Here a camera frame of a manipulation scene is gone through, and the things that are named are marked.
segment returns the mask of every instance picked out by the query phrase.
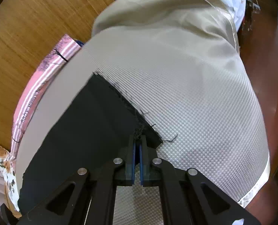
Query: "beige fabric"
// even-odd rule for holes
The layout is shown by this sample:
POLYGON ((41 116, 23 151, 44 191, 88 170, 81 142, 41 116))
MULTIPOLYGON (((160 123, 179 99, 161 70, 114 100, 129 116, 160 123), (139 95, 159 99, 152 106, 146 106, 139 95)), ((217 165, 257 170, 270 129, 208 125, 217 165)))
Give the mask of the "beige fabric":
MULTIPOLYGON (((18 151, 18 189, 49 129, 96 71, 148 112, 164 139, 178 134, 157 149, 159 157, 177 168, 196 167, 236 201, 265 183, 255 185, 268 163, 262 112, 223 3, 117 0, 40 101, 18 151)), ((141 224, 140 209, 152 209, 148 195, 136 190, 118 189, 116 224, 141 224)), ((156 190, 148 193, 157 200, 156 190)), ((162 222, 150 219, 145 224, 162 222)))

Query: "wooden floor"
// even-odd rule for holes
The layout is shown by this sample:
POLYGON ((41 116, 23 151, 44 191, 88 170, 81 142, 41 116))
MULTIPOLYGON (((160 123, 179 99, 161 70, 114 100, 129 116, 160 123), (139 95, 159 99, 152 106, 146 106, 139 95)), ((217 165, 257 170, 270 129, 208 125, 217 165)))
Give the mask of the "wooden floor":
POLYGON ((0 144, 10 149, 13 114, 33 72, 66 33, 86 42, 114 0, 4 0, 0 5, 0 144))

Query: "pink striped fabric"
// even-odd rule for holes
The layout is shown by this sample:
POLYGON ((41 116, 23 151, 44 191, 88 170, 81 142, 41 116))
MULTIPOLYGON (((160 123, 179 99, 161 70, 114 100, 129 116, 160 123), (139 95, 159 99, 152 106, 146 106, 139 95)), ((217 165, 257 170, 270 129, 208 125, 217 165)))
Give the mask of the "pink striped fabric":
POLYGON ((55 74, 81 47, 67 34, 42 60, 29 80, 17 104, 12 127, 10 160, 15 160, 20 141, 45 90, 55 74))

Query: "triangular cutout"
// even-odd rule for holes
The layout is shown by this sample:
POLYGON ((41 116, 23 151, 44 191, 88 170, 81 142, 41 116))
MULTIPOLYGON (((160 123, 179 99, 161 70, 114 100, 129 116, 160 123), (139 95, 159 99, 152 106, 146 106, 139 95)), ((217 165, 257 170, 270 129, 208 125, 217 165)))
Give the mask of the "triangular cutout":
POLYGON ((74 184, 68 185, 66 189, 64 189, 57 197, 48 203, 46 209, 57 215, 63 215, 73 190, 74 184))
POLYGON ((230 205, 225 202, 218 194, 216 194, 208 185, 205 183, 201 184, 201 189, 207 198, 208 204, 213 212, 217 215, 230 208, 230 205))

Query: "black fabric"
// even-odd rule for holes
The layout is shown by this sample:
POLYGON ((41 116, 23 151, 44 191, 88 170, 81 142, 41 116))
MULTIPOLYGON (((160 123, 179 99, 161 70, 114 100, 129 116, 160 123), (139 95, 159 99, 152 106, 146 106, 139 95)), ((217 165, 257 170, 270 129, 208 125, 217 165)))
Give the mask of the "black fabric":
POLYGON ((34 208, 79 168, 94 170, 117 157, 129 135, 146 135, 148 146, 159 135, 111 84, 93 74, 52 127, 23 175, 18 206, 34 208))

